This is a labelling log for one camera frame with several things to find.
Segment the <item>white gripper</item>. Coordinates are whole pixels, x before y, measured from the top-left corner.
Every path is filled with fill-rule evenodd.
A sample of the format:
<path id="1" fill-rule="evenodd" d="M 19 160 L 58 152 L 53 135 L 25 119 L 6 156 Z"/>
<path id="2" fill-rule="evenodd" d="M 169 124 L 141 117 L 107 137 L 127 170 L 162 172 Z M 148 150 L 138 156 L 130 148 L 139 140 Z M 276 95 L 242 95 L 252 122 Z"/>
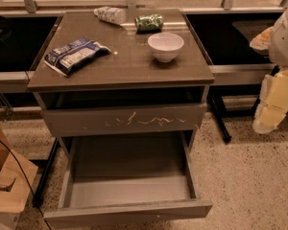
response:
<path id="1" fill-rule="evenodd" d="M 250 47 L 260 55 L 268 55 L 271 33 L 272 27 L 267 28 L 251 40 Z M 288 68 L 282 69 L 274 76 L 265 76 L 252 128 L 260 134 L 270 133 L 283 121 L 287 112 Z"/>

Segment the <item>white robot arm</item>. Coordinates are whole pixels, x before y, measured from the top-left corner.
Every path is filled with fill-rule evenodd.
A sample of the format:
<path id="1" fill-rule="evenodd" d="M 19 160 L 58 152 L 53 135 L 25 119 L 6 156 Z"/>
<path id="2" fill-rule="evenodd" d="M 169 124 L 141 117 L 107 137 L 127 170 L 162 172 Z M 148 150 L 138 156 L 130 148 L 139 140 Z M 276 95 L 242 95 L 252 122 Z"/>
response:
<path id="1" fill-rule="evenodd" d="M 275 130 L 288 113 L 288 8 L 275 24 L 250 42 L 256 51 L 267 50 L 270 62 L 279 67 L 266 75 L 261 84 L 259 104 L 252 128 L 260 134 Z"/>

